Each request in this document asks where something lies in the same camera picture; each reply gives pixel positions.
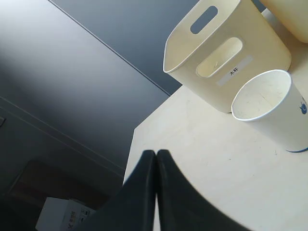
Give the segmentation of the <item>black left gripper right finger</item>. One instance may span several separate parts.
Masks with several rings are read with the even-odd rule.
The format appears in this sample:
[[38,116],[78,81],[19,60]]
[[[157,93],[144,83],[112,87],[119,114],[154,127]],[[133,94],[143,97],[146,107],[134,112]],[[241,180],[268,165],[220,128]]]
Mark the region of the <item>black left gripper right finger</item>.
[[158,209],[162,231],[247,231],[209,203],[185,178],[171,153],[160,150]]

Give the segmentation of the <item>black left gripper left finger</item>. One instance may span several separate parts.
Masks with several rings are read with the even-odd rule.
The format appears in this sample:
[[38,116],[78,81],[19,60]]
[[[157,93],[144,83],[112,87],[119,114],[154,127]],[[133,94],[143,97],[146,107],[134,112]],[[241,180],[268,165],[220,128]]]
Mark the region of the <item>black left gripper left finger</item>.
[[146,150],[119,193],[76,227],[77,231],[152,231],[155,152]]

